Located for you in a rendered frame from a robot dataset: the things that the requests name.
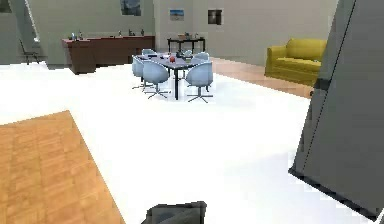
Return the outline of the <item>black side table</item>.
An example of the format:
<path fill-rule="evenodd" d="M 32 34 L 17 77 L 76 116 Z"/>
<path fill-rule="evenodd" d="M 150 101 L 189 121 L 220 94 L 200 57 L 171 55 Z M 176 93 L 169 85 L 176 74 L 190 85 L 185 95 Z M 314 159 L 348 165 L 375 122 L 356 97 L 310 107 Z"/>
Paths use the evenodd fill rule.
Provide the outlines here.
<path fill-rule="evenodd" d="M 172 44 L 176 43 L 177 48 L 176 51 L 182 51 L 182 47 L 185 43 L 190 43 L 191 44 L 191 50 L 192 53 L 195 51 L 195 44 L 200 43 L 201 44 L 201 51 L 204 52 L 206 51 L 206 39 L 203 37 L 200 38 L 190 38 L 190 39 L 173 39 L 173 38 L 168 38 L 167 39 L 167 45 L 168 45 L 168 51 L 172 51 Z"/>

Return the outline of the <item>light blue framed picture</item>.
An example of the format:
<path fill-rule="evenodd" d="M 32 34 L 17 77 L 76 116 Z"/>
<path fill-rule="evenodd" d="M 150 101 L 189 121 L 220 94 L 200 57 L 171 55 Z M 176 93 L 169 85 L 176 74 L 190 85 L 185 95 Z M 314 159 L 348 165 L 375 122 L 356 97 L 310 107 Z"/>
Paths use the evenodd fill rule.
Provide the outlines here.
<path fill-rule="evenodd" d="M 184 20 L 184 10 L 183 9 L 170 9 L 169 15 L 170 15 L 171 21 L 183 21 Z"/>

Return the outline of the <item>black folding chair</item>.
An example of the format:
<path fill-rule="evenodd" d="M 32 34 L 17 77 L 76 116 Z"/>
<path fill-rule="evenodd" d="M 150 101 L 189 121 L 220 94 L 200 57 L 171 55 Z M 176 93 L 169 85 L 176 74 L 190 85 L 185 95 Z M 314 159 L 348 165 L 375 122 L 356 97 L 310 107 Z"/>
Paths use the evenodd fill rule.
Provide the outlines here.
<path fill-rule="evenodd" d="M 19 39 L 19 42 L 20 42 L 20 46 L 21 46 L 21 49 L 22 49 L 22 52 L 23 52 L 23 55 L 25 57 L 25 61 L 26 61 L 26 64 L 29 65 L 30 64 L 30 60 L 29 58 L 32 57 L 35 59 L 35 61 L 37 62 L 37 64 L 40 63 L 39 59 L 38 59 L 38 55 L 36 52 L 33 52 L 33 51 L 27 51 L 26 48 L 24 47 L 24 44 L 22 42 L 21 39 Z"/>

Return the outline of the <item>dark grey box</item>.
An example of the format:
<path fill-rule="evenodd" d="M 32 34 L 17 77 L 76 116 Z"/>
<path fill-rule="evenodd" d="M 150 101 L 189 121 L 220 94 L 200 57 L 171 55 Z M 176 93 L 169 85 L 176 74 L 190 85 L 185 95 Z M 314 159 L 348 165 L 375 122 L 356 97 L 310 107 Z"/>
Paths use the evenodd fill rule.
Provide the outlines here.
<path fill-rule="evenodd" d="M 141 224 L 204 224 L 206 208 L 204 201 L 158 204 L 147 210 Z"/>

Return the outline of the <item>dark red sideboard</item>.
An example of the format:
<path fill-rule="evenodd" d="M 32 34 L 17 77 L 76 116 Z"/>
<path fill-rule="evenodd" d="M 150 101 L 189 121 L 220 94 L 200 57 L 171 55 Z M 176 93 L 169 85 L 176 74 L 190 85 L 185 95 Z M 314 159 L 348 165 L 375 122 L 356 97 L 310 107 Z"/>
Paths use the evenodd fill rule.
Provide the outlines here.
<path fill-rule="evenodd" d="M 99 67 L 132 63 L 133 55 L 155 49 L 154 36 L 98 37 L 83 40 L 63 39 L 68 66 L 76 74 L 93 73 Z"/>

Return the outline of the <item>grey open door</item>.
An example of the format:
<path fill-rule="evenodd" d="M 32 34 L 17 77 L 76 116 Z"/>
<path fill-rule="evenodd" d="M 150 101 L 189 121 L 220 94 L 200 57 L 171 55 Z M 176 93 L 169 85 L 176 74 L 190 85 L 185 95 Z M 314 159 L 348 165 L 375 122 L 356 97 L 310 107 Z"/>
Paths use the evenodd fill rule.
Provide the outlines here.
<path fill-rule="evenodd" d="M 384 210 L 384 0 L 339 0 L 289 173 L 362 216 Z"/>

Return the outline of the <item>grey dining table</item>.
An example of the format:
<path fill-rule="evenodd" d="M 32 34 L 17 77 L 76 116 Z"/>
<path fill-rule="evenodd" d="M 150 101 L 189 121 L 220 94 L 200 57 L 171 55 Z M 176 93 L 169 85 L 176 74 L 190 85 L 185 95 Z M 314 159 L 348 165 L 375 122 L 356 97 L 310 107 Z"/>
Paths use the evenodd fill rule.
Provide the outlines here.
<path fill-rule="evenodd" d="M 160 89 L 160 84 L 165 83 L 174 74 L 173 91 L 176 100 L 179 99 L 179 83 L 181 78 L 178 73 L 181 70 L 193 68 L 202 63 L 202 59 L 193 57 L 177 57 L 174 54 L 147 54 L 133 55 L 132 64 L 135 72 L 141 75 L 143 92 L 149 94 L 149 98 L 160 95 L 166 97 L 167 91 Z"/>

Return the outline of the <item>dark blue framed picture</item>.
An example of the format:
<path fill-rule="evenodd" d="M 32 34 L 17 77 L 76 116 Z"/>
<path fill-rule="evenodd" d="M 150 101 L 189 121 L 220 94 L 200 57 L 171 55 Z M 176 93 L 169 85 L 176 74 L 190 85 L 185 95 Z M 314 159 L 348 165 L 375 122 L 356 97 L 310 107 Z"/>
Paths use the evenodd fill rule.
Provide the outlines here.
<path fill-rule="evenodd" d="M 120 0 L 120 6 L 123 15 L 141 15 L 141 0 Z"/>

